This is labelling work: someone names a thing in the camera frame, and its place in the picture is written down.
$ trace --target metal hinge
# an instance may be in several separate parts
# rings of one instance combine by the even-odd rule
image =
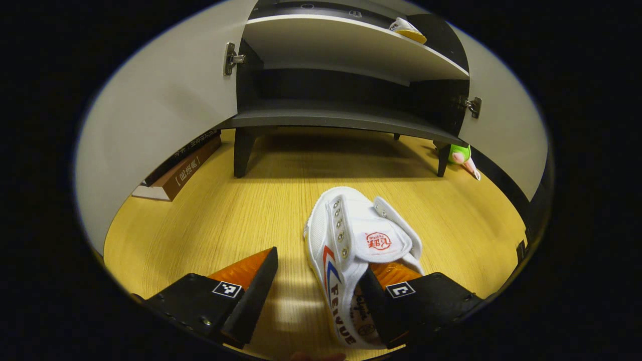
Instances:
[[[225,58],[223,59],[223,75],[231,75],[236,64],[245,64],[245,55],[237,55],[233,42],[225,45]]]
[[[475,97],[473,101],[468,99],[462,99],[462,105],[471,110],[473,118],[477,119],[480,117],[480,112],[482,111],[482,99]]]

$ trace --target yellow wood floor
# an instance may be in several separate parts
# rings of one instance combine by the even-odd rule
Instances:
[[[443,272],[480,297],[517,265],[525,226],[482,174],[449,165],[438,178],[431,141],[363,130],[280,128],[259,138],[242,179],[232,175],[234,131],[173,202],[130,197],[112,222],[105,264],[129,292],[151,297],[188,272],[209,275],[277,246],[279,270],[252,342],[243,352],[286,360],[343,352],[349,360],[387,350],[345,349],[329,330],[324,298],[306,264],[302,230],[323,191],[350,186],[380,195],[417,231],[426,272]]]

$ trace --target white cabinet door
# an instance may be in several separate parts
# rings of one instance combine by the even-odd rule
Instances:
[[[478,119],[466,111],[459,138],[495,162],[531,200],[548,153],[544,123],[535,103],[500,59],[452,27],[468,58],[469,99],[482,99]]]
[[[223,75],[223,54],[227,42],[238,50],[255,4],[225,1],[175,25],[134,54],[98,94],[80,134],[74,180],[82,223],[99,253],[136,186],[176,150],[237,113],[237,70]]]

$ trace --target white canvas shoe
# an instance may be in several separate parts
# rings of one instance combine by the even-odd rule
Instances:
[[[400,17],[398,17],[397,20],[395,20],[395,22],[390,25],[388,30],[392,30],[421,44],[425,43],[427,40],[426,37],[417,28]]]
[[[350,348],[385,349],[358,282],[370,264],[381,274],[392,269],[385,265],[393,264],[390,262],[402,264],[416,277],[424,276],[417,233],[383,198],[372,202],[354,188],[335,187],[317,200],[303,237],[339,343]]]

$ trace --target red logo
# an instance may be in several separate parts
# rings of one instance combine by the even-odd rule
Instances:
[[[384,249],[390,247],[392,242],[390,241],[390,238],[379,232],[375,233],[370,233],[365,237],[366,241],[368,241],[368,247],[370,248],[375,248],[380,251],[383,251]]]

